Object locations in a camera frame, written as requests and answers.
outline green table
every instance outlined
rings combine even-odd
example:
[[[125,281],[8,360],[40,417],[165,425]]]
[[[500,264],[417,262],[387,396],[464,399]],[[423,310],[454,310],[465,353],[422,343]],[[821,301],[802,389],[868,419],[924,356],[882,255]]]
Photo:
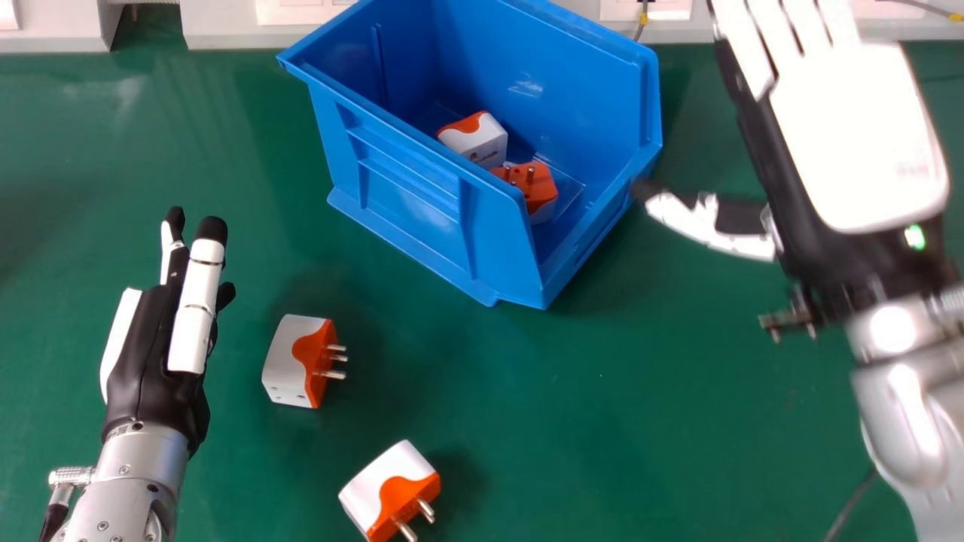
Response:
[[[405,438],[442,474],[423,540],[822,537],[869,460],[843,335],[777,347],[758,327],[785,303],[777,267],[633,211],[551,310],[486,309],[326,205],[308,93],[274,52],[190,53],[176,17],[142,10],[110,55],[0,59],[0,540],[35,539],[51,468],[96,459],[101,351],[121,290],[157,280],[171,204],[188,230],[228,221],[239,289],[180,542],[361,540],[336,494]],[[961,171],[964,43],[908,49]],[[711,49],[658,53],[656,177],[759,194]],[[334,318],[350,347],[320,411],[261,388],[286,313]],[[912,536],[877,484],[843,540]]]

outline metal prong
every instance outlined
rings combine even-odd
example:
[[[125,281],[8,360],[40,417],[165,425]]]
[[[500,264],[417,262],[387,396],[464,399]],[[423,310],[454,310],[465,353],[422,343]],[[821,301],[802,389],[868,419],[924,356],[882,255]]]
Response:
[[[409,524],[405,522],[395,522],[395,524],[398,526],[398,531],[402,533],[402,536],[404,536],[406,540],[409,542],[418,542],[418,536],[415,535],[415,531],[409,527]]]
[[[423,499],[419,499],[418,507],[422,509],[422,515],[425,516],[425,519],[428,521],[428,523],[434,524],[435,510],[433,510],[432,507],[428,505],[428,502],[426,502]]]

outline cable connector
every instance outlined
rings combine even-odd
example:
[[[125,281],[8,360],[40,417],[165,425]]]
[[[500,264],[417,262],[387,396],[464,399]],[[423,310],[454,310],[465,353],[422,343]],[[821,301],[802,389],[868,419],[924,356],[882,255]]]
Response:
[[[435,523],[429,504],[442,492],[442,478],[409,441],[391,447],[338,493],[338,500],[368,542],[387,542],[401,532],[418,536],[409,522],[418,514]]]
[[[264,390],[276,403],[317,409],[329,379],[344,380],[346,347],[338,344],[335,323],[327,318],[288,314],[281,319],[261,372]]]

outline silver metal forearm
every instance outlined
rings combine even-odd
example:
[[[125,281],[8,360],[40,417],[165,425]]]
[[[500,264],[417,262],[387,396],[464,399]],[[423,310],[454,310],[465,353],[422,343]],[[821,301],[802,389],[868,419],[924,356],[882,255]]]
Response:
[[[88,473],[90,483],[54,540],[173,539],[188,458],[187,439],[169,427],[140,422],[117,427],[108,435],[96,469]]]
[[[921,542],[964,538],[964,303],[956,288],[851,319],[864,441]]]

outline blue storage bin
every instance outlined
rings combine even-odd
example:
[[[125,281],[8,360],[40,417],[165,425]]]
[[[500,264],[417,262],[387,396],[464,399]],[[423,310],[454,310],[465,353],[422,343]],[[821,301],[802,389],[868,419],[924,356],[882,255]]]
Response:
[[[487,306],[547,308],[662,147],[656,55],[548,0],[361,0],[279,60],[308,83],[329,203]],[[549,164],[551,221],[435,139],[480,110],[510,161]]]

